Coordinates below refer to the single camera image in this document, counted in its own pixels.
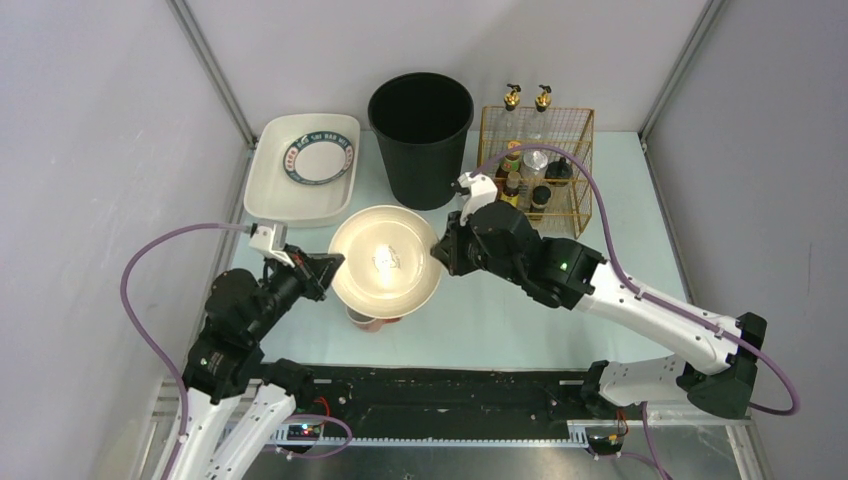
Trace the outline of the clear glass oil bottle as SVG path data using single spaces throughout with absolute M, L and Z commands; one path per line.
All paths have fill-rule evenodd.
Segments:
M 550 132 L 550 115 L 548 110 L 551 106 L 552 88 L 550 85 L 540 84 L 540 94 L 535 98 L 535 111 L 528 118 L 525 133 L 527 140 L 533 144 L 541 144 Z

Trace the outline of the silver lid pepper jar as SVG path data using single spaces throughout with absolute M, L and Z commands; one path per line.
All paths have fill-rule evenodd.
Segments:
M 548 165 L 549 157 L 542 150 L 528 150 L 523 154 L 519 173 L 528 194 L 543 183 Z

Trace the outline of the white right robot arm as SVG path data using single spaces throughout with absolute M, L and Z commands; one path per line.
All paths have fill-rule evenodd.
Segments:
M 522 212 L 503 201 L 484 206 L 467 221 L 458 211 L 450 213 L 431 254 L 452 276 L 489 272 L 546 307 L 600 316 L 670 350 L 654 360 L 593 362 L 580 392 L 593 413 L 683 401 L 724 419 L 747 413 L 756 358 L 729 337 L 760 347 L 766 329 L 761 317 L 718 315 L 647 287 L 631 290 L 631 279 L 618 278 L 602 253 L 573 239 L 541 236 Z

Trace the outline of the yellow label small bottle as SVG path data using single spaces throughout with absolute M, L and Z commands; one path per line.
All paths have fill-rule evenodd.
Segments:
M 499 200 L 506 202 L 517 208 L 520 198 L 521 175 L 516 172 L 510 172 L 504 179 L 504 184 L 499 194 Z

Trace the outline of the cream round plate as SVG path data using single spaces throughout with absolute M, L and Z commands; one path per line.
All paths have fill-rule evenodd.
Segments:
M 420 309 L 440 283 L 442 266 L 431 255 L 438 236 L 419 214 L 377 205 L 345 220 L 329 251 L 344 262 L 332 288 L 345 307 L 367 319 L 396 319 Z

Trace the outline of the green rimmed white plate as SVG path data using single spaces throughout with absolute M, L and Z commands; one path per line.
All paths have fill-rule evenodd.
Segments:
M 294 182 L 320 186 L 340 179 L 355 157 L 353 143 L 332 131 L 310 132 L 295 139 L 283 154 L 282 168 Z

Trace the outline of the black cap small bottle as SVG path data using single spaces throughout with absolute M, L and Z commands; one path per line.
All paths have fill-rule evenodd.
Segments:
M 536 186 L 530 196 L 530 206 L 527 218 L 531 222 L 540 222 L 544 219 L 552 191 L 547 185 Z

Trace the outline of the black lid spice jar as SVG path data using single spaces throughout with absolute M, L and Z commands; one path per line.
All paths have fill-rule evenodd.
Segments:
M 567 200 L 568 192 L 572 187 L 573 176 L 572 163 L 564 156 L 548 165 L 544 180 L 545 185 L 551 191 L 551 205 Z

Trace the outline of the dark liquid glass bottle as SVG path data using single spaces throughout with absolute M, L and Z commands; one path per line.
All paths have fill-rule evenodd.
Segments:
M 503 98 L 503 110 L 497 123 L 498 138 L 505 145 L 518 140 L 522 126 L 520 110 L 522 87 L 519 84 L 508 83 L 507 88 L 509 91 Z

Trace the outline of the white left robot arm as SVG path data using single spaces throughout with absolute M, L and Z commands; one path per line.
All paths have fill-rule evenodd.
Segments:
M 262 339 L 301 299 L 322 301 L 341 254 L 285 248 L 289 263 L 265 259 L 263 277 L 228 270 L 212 283 L 206 320 L 179 378 L 179 410 L 160 460 L 163 479 L 236 479 L 270 433 L 314 400 L 314 374 L 282 359 L 263 366 Z

